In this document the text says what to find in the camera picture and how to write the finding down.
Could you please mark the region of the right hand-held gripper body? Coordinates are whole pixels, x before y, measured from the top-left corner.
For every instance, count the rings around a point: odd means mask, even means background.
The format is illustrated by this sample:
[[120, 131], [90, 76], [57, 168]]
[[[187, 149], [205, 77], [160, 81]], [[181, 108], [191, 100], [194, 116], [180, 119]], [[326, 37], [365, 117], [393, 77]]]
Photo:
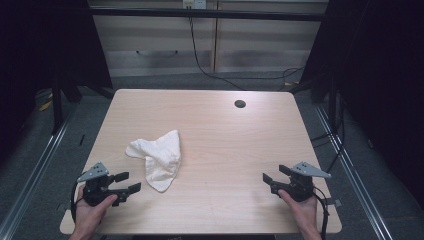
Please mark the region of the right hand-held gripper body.
[[313, 178], [331, 178], [331, 174], [327, 173], [307, 162], [300, 162], [290, 168], [292, 175], [288, 176], [289, 183], [281, 183], [275, 180], [275, 189], [271, 189], [272, 194], [278, 194], [280, 189], [286, 191], [296, 202], [302, 202], [309, 199], [313, 195], [314, 184]]

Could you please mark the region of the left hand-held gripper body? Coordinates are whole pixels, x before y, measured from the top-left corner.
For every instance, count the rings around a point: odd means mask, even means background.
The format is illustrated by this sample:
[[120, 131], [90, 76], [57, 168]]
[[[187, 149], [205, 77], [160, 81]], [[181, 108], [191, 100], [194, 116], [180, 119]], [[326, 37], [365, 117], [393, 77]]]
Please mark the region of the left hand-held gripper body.
[[109, 189], [109, 186], [115, 182], [114, 176], [110, 175], [109, 170], [102, 162], [94, 164], [77, 178], [78, 183], [85, 183], [83, 199], [90, 206], [97, 206], [110, 195], [117, 196], [117, 200], [113, 203], [113, 206], [118, 206], [121, 202], [125, 202], [129, 196], [128, 189]]

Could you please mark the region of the white towel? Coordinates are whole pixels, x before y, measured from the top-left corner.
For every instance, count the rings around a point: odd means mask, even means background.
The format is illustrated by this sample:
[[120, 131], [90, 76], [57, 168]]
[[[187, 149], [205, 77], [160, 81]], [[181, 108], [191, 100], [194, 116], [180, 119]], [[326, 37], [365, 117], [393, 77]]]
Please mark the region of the white towel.
[[145, 160], [146, 181], [153, 189], [163, 193], [177, 176], [182, 162], [179, 132], [172, 130], [154, 141], [132, 141], [125, 154]]

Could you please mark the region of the person's left hand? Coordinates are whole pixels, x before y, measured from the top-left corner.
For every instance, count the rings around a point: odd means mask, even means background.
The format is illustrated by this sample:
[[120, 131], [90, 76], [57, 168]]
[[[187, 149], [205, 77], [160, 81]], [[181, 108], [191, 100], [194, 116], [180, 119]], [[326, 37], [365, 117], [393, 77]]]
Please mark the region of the person's left hand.
[[106, 197], [97, 206], [90, 206], [82, 198], [84, 185], [78, 189], [78, 198], [80, 201], [76, 204], [76, 219], [74, 232], [79, 233], [96, 233], [103, 217], [106, 215], [107, 209], [117, 200], [116, 195]]

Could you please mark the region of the person's right hand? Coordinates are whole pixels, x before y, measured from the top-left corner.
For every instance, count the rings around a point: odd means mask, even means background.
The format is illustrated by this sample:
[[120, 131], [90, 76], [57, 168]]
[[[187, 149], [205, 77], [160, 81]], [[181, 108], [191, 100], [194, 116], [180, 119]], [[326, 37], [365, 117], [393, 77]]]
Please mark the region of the person's right hand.
[[314, 197], [296, 202], [286, 191], [279, 190], [279, 196], [289, 206], [295, 223], [300, 230], [317, 228], [317, 200]]

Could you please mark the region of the dark curtain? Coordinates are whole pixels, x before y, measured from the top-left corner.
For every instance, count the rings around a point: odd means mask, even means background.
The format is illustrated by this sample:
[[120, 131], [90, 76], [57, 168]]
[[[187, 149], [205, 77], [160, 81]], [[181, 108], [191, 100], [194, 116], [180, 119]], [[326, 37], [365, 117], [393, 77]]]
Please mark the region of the dark curtain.
[[328, 0], [301, 82], [340, 91], [424, 210], [424, 0]]
[[75, 100], [79, 85], [112, 86], [94, 17], [69, 12], [88, 7], [88, 0], [0, 0], [0, 168], [37, 91], [58, 86]]

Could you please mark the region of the metal floor rail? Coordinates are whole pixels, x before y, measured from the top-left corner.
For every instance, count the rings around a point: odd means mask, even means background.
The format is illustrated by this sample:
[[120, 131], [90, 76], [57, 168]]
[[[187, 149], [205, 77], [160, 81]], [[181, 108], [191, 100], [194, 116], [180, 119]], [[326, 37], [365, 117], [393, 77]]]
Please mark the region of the metal floor rail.
[[69, 121], [72, 119], [74, 113], [75, 110], [71, 109], [63, 122], [59, 125], [57, 131], [49, 138], [48, 144], [39, 157], [34, 170], [27, 178], [27, 181], [22, 190], [19, 192], [15, 203], [12, 205], [4, 221], [0, 225], [0, 240], [12, 240], [19, 223], [21, 222], [33, 195], [40, 184], [41, 178], [47, 171], [47, 168], [67, 131]]
[[394, 240], [389, 228], [380, 211], [372, 200], [358, 171], [356, 170], [350, 155], [342, 145], [342, 140], [330, 126], [329, 116], [321, 106], [316, 107], [317, 115], [325, 132], [329, 135], [330, 142], [337, 153], [338, 159], [349, 179], [352, 188], [378, 238], [378, 240]]

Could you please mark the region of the black stand post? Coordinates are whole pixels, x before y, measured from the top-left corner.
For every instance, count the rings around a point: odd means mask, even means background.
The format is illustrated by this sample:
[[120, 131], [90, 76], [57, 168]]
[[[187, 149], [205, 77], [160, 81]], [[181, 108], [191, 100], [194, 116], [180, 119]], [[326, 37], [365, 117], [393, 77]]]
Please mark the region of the black stand post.
[[55, 75], [52, 80], [52, 103], [54, 114], [54, 125], [52, 134], [55, 135], [63, 124], [61, 88], [58, 76]]

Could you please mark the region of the black horizontal frame bar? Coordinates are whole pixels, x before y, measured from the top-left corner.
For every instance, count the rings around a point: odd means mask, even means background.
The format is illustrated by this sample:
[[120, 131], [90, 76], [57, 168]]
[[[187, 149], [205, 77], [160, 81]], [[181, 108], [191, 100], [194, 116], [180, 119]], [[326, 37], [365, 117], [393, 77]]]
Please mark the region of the black horizontal frame bar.
[[216, 19], [256, 19], [320, 22], [326, 19], [324, 14], [284, 13], [284, 12], [252, 12], [225, 10], [189, 10], [189, 9], [135, 9], [135, 8], [90, 8], [91, 15], [107, 16], [140, 16], [140, 17], [186, 17]]

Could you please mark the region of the white wall socket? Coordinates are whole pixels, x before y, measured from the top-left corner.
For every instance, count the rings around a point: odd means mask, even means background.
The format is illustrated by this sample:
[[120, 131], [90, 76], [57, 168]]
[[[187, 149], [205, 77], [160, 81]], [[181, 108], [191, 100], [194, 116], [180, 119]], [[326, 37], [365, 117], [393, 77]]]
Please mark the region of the white wall socket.
[[182, 0], [184, 9], [205, 10], [207, 8], [206, 0]]

